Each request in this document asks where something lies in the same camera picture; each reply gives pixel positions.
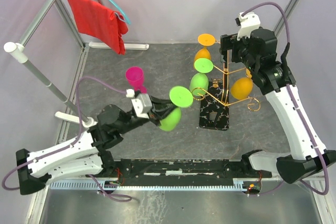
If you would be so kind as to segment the orange plastic goblet front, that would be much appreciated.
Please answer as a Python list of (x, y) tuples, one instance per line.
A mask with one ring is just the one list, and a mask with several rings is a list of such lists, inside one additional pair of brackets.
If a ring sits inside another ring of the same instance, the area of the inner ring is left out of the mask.
[(196, 53), (194, 61), (201, 58), (211, 60), (212, 57), (208, 50), (208, 47), (212, 46), (216, 42), (215, 37), (211, 34), (201, 34), (198, 36), (197, 41), (200, 45), (203, 46), (203, 48)]

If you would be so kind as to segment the orange plastic goblet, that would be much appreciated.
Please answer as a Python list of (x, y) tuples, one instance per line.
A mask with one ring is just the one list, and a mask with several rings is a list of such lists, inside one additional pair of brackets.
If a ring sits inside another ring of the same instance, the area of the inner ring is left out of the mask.
[(216, 42), (215, 37), (211, 34), (201, 34), (198, 36), (197, 41), (200, 45), (203, 46), (203, 48), (196, 53), (194, 61), (201, 58), (211, 60), (212, 57), (208, 50), (208, 47), (212, 46)]
[(251, 73), (246, 69), (246, 77), (238, 79), (231, 87), (230, 93), (237, 100), (248, 98), (253, 89), (253, 81)]

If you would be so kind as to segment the green plastic goblet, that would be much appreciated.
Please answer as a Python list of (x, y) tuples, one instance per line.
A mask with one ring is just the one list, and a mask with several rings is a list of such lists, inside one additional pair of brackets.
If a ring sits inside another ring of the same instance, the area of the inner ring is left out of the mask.
[(206, 74), (213, 70), (214, 65), (207, 58), (199, 58), (195, 60), (194, 68), (197, 73), (191, 79), (190, 91), (193, 96), (201, 97), (208, 89), (209, 80)]
[(166, 132), (172, 131), (179, 124), (182, 117), (181, 108), (189, 108), (193, 103), (191, 91), (183, 86), (174, 86), (169, 92), (169, 98), (175, 107), (167, 117), (160, 120), (159, 126)]

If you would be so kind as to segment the pink plastic goblet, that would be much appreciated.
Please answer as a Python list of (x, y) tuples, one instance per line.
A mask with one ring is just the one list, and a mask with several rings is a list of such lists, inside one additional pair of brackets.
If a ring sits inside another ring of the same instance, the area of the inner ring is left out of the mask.
[(135, 90), (141, 93), (147, 93), (147, 89), (144, 87), (144, 72), (140, 67), (131, 67), (125, 72), (125, 77), (129, 85)]

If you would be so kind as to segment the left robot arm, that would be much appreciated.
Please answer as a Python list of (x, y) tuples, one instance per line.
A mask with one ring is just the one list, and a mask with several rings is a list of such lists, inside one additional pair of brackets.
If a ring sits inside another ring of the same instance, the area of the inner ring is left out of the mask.
[(95, 125), (79, 135), (53, 147), (30, 152), (16, 152), (19, 192), (30, 195), (52, 182), (81, 175), (112, 176), (116, 164), (109, 149), (128, 133), (146, 123), (153, 123), (163, 131), (172, 131), (180, 122), (181, 109), (171, 100), (139, 94), (131, 100), (128, 112), (114, 104), (105, 106)]

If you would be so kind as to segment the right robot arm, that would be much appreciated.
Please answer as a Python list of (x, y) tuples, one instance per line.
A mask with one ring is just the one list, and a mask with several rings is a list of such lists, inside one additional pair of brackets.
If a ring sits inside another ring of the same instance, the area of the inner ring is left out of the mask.
[(248, 159), (240, 164), (241, 173), (253, 177), (265, 170), (293, 184), (334, 164), (335, 151), (328, 150), (313, 129), (286, 56), (277, 60), (277, 42), (272, 30), (258, 28), (248, 37), (222, 35), (219, 51), (224, 60), (231, 51), (232, 62), (241, 62), (250, 71), (253, 83), (274, 109), (290, 146), (288, 154), (249, 152)]

